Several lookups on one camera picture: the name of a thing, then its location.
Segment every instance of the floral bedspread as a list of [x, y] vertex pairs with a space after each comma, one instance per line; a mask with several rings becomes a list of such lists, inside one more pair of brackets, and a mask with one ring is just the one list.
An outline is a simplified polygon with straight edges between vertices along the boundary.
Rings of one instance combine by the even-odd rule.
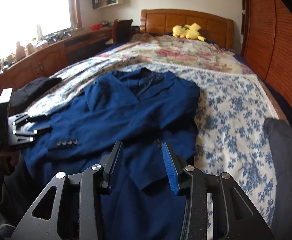
[[124, 59], [137, 55], [148, 62], [163, 62], [228, 73], [253, 73], [250, 68], [233, 57], [233, 52], [225, 51], [217, 44], [167, 35], [153, 37], [147, 33], [135, 34], [129, 43], [99, 57]]
[[[277, 114], [257, 76], [144, 60], [139, 56], [95, 57], [72, 65], [54, 75], [62, 77], [63, 81], [34, 102], [27, 112], [49, 114], [67, 104], [100, 75], [113, 70], [134, 71], [146, 67], [155, 72], [171, 71], [178, 77], [194, 81], [200, 87], [194, 118], [198, 127], [195, 166], [214, 175], [224, 171], [230, 173], [270, 225], [275, 208], [276, 177], [263, 122], [266, 117], [277, 118]], [[207, 202], [207, 239], [212, 239], [210, 195]]]

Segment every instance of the cabinet handle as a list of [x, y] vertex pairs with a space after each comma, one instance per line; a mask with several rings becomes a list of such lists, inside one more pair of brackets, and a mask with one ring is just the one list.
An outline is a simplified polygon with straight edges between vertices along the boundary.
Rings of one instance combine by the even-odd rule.
[[38, 69], [37, 69], [37, 66], [35, 66], [35, 69], [36, 69], [37, 74], [39, 75], [39, 71], [38, 71]]
[[41, 63], [39, 63], [39, 67], [40, 67], [41, 72], [43, 73], [44, 72], [44, 68], [42, 67]]

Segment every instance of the wooden headboard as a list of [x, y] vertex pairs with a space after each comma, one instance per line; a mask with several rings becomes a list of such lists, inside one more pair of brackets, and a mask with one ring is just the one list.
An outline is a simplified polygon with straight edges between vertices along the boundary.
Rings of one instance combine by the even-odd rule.
[[201, 26], [199, 32], [206, 39], [216, 41], [222, 48], [232, 48], [233, 21], [209, 13], [179, 9], [142, 10], [140, 32], [161, 35], [172, 32], [173, 27], [176, 25], [191, 25], [193, 23]]

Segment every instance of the navy blue blazer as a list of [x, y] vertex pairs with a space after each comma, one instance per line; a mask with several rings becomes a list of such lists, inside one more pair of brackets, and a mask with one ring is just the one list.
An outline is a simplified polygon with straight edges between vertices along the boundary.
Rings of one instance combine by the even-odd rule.
[[109, 239], [178, 239], [185, 198], [170, 190], [161, 154], [170, 142], [176, 154], [194, 154], [193, 121], [199, 88], [173, 73], [114, 71], [32, 129], [51, 125], [23, 151], [27, 168], [42, 186], [59, 171], [74, 174], [98, 163], [116, 140], [124, 156], [116, 189], [102, 197]]

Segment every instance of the metal screw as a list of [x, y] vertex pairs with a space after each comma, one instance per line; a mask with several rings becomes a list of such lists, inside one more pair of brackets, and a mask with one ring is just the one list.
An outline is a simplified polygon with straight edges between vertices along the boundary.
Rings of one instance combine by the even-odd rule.
[[56, 178], [57, 178], [57, 179], [62, 179], [62, 178], [65, 177], [65, 176], [66, 176], [66, 173], [64, 173], [63, 171], [58, 172], [58, 173], [56, 174]]
[[98, 170], [101, 169], [101, 165], [100, 165], [100, 164], [94, 164], [94, 165], [92, 165], [91, 168], [92, 168], [94, 171], [98, 171]]
[[187, 171], [194, 171], [195, 168], [194, 168], [194, 166], [192, 166], [192, 165], [187, 165], [187, 166], [185, 167], [185, 170], [187, 170]]
[[230, 178], [229, 173], [227, 173], [227, 172], [223, 172], [223, 173], [222, 173], [222, 178], [223, 178], [223, 179], [229, 179], [229, 178]]

